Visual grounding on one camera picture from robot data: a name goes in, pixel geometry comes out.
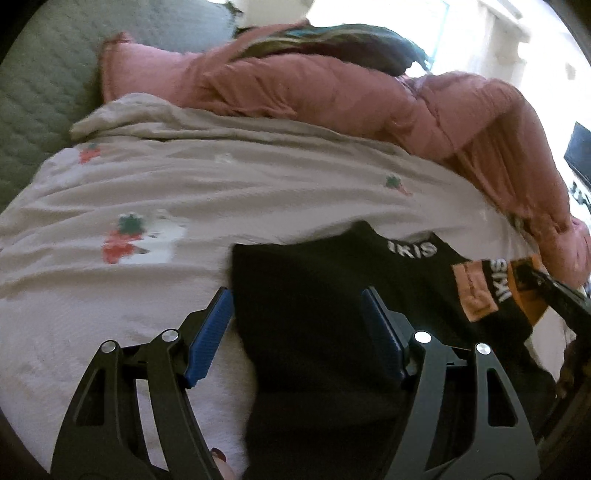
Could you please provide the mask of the person's right hand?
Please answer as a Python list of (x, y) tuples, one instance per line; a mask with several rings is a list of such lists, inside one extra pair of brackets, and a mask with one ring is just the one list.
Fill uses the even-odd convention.
[(556, 384), (559, 400), (574, 394), (590, 376), (590, 342), (576, 338), (564, 351), (564, 362)]

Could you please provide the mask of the person's left hand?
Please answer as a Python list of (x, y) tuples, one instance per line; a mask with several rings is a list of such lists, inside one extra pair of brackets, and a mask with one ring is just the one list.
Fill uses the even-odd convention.
[(228, 459), (226, 459), (225, 454), (221, 450), (217, 448), (211, 448), (211, 457), (217, 467), (217, 470), (219, 473), (221, 473), (221, 476), (224, 480), (236, 479), (235, 472), (228, 465)]

